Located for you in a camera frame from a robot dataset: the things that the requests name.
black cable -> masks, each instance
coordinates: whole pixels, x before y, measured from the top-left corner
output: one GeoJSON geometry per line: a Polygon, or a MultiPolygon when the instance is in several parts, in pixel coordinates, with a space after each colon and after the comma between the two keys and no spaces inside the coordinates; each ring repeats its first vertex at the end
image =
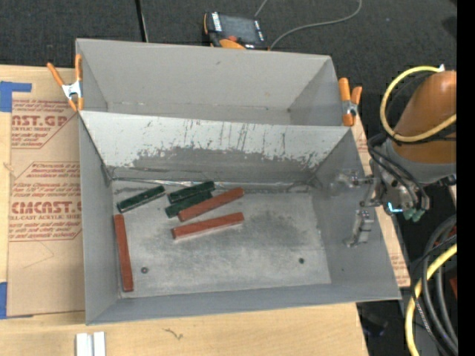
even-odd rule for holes
{"type": "Polygon", "coordinates": [[[416,308],[419,312],[419,315],[422,318],[422,322],[424,323],[423,327],[425,328],[425,330],[427,331],[427,334],[429,335],[430,339],[434,342],[437,349],[440,351],[440,353],[443,356],[449,356],[449,354],[447,353],[444,346],[440,343],[440,341],[435,337],[434,333],[432,332],[432,329],[431,329],[430,324],[429,324],[428,319],[427,319],[428,314],[425,311],[424,307],[422,307],[422,305],[420,304],[421,303],[420,298],[418,298],[416,296],[415,281],[417,281],[419,278],[414,277],[413,274],[415,274],[415,272],[418,269],[420,263],[422,263],[424,260],[427,260],[430,256],[433,256],[436,252],[440,253],[440,251],[443,251],[444,248],[451,247],[453,244],[456,243],[456,239],[457,239],[457,235],[455,234],[455,235],[447,238],[446,240],[444,240],[440,244],[434,246],[431,250],[425,252],[419,258],[419,260],[414,264],[414,267],[413,267],[414,272],[412,273],[411,279],[410,279],[410,293],[411,293],[411,296],[414,300],[414,303],[416,304],[416,308]]]}
{"type": "MultiPolygon", "coordinates": [[[[434,231],[434,233],[430,236],[428,242],[427,242],[427,245],[425,247],[425,253],[428,253],[429,250],[432,249],[433,247],[433,244],[443,235],[445,234],[447,231],[451,231],[453,229],[453,227],[455,226],[456,224],[456,214],[450,216],[449,218],[447,218],[444,222],[442,222],[441,224],[439,224],[439,226],[436,228],[436,230],[434,231]]],[[[429,292],[429,285],[428,285],[428,281],[427,281],[427,278],[425,276],[427,276],[428,274],[428,268],[429,268],[429,260],[428,258],[425,258],[423,261],[422,261],[422,276],[421,276],[421,282],[422,282],[422,296],[424,298],[424,303],[425,303],[425,307],[427,309],[427,312],[429,314],[429,317],[431,318],[434,326],[435,326],[435,329],[437,330],[437,332],[439,333],[439,335],[441,336],[441,338],[444,340],[445,344],[447,345],[447,347],[455,354],[455,355],[458,355],[459,354],[459,351],[458,351],[458,346],[454,343],[454,341],[451,339],[451,337],[449,337],[449,335],[447,334],[447,332],[445,331],[444,329],[444,326],[442,325],[437,313],[436,313],[436,310],[433,306],[433,303],[432,303],[432,300],[430,298],[430,292],[429,292]]]]}
{"type": "Polygon", "coordinates": [[[402,166],[398,165],[397,163],[395,163],[394,161],[392,161],[391,159],[389,159],[388,157],[386,157],[384,154],[380,153],[379,151],[377,151],[375,149],[375,146],[374,146],[374,142],[377,141],[377,140],[380,140],[380,139],[386,139],[384,134],[382,133],[379,133],[379,134],[376,134],[375,136],[371,137],[368,141],[367,141],[367,147],[368,147],[368,152],[370,153],[371,157],[373,158],[373,160],[378,164],[380,165],[384,170],[386,170],[388,173],[390,173],[394,179],[396,181],[398,181],[398,183],[400,183],[401,185],[403,185],[407,192],[411,195],[412,199],[413,199],[413,202],[416,204],[419,199],[418,197],[414,194],[413,192],[413,189],[410,188],[410,186],[395,172],[395,171],[391,171],[388,169],[387,165],[384,165],[382,162],[380,162],[377,157],[375,157],[375,154],[379,157],[381,157],[382,159],[384,159],[386,162],[388,162],[390,165],[398,168],[403,174],[406,175],[406,177],[408,179],[411,180],[411,182],[415,183],[417,185],[417,187],[419,188],[419,190],[421,191],[422,194],[425,195],[426,199],[428,199],[428,196],[427,194],[425,193],[424,189],[422,188],[422,186],[420,185],[420,183],[418,183],[416,181],[416,179],[412,176],[412,174],[410,174],[407,170],[405,170],[402,166]]]}
{"type": "MultiPolygon", "coordinates": [[[[448,231],[441,237],[441,241],[445,241],[447,239],[447,236],[450,234],[448,231]]],[[[435,274],[434,277],[435,283],[436,283],[436,297],[437,297],[437,303],[439,304],[439,309],[440,313],[442,316],[442,321],[445,324],[445,328],[448,330],[448,334],[450,335],[452,341],[455,343],[455,345],[458,347],[459,346],[459,338],[455,332],[455,329],[453,328],[452,325],[452,320],[448,314],[448,309],[447,309],[447,302],[445,301],[445,294],[444,294],[444,286],[442,282],[442,272],[438,270],[435,274]]]]}
{"type": "Polygon", "coordinates": [[[145,19],[143,18],[140,0],[135,0],[135,7],[137,9],[137,18],[139,19],[140,36],[142,37],[142,42],[148,42],[147,30],[145,28],[145,19]]]}

black carpet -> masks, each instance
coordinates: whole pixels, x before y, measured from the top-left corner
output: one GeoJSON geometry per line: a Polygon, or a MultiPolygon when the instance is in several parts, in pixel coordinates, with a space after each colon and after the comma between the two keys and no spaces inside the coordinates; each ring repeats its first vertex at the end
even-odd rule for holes
{"type": "MultiPolygon", "coordinates": [[[[203,13],[253,17],[263,0],[141,0],[150,42],[205,46],[203,13]]],[[[72,67],[76,38],[141,41],[134,0],[0,0],[0,63],[72,67]]],[[[358,0],[268,0],[258,18],[269,42],[301,25],[351,15],[358,0]]],[[[379,132],[379,105],[387,86],[413,66],[456,70],[457,0],[362,0],[359,13],[337,24],[300,30],[274,50],[330,55],[337,77],[362,85],[361,118],[368,136],[379,132]]],[[[409,258],[454,212],[445,190],[431,189],[433,210],[416,225],[398,218],[409,258]]],[[[368,337],[371,355],[406,355],[398,303],[365,305],[390,321],[368,337]]]]}

metal bracket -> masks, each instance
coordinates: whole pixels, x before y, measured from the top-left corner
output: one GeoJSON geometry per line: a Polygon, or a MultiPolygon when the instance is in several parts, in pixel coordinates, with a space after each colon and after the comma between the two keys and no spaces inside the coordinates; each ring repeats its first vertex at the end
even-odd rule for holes
{"type": "Polygon", "coordinates": [[[356,210],[355,222],[350,237],[344,240],[348,248],[353,248],[358,244],[367,243],[370,232],[373,228],[374,218],[367,210],[356,210]]]}

bin floor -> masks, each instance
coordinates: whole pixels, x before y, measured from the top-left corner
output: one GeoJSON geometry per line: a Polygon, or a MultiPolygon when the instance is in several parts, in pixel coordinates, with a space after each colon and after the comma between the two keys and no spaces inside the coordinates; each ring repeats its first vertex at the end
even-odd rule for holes
{"type": "MultiPolygon", "coordinates": [[[[151,187],[114,181],[114,204],[151,187]]],[[[124,213],[134,291],[122,297],[331,283],[309,192],[246,192],[185,223],[166,216],[168,205],[161,197],[124,213]],[[171,235],[176,226],[233,212],[242,212],[244,223],[183,240],[171,235]]]]}

red wooden block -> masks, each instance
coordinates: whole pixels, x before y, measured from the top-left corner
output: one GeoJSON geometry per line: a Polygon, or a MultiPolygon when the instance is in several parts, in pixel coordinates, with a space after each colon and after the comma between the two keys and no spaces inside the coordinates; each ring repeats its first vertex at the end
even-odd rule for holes
{"type": "Polygon", "coordinates": [[[171,234],[174,239],[187,237],[193,234],[203,233],[204,231],[211,231],[219,228],[226,228],[231,225],[237,225],[244,221],[242,212],[225,215],[223,217],[215,217],[213,219],[204,220],[202,222],[194,222],[192,224],[182,225],[173,228],[171,234]]]}
{"type": "Polygon", "coordinates": [[[124,216],[114,215],[114,227],[119,249],[120,274],[122,275],[122,288],[124,291],[134,290],[134,279],[132,277],[131,257],[128,253],[127,234],[125,232],[124,216]]]}
{"type": "Polygon", "coordinates": [[[219,194],[216,197],[205,200],[197,205],[186,208],[178,213],[178,219],[181,222],[186,220],[193,219],[194,217],[205,214],[208,211],[214,210],[215,208],[221,207],[227,203],[232,202],[238,198],[241,198],[244,195],[244,190],[240,187],[233,188],[232,190],[226,191],[225,193],[219,194]]]}

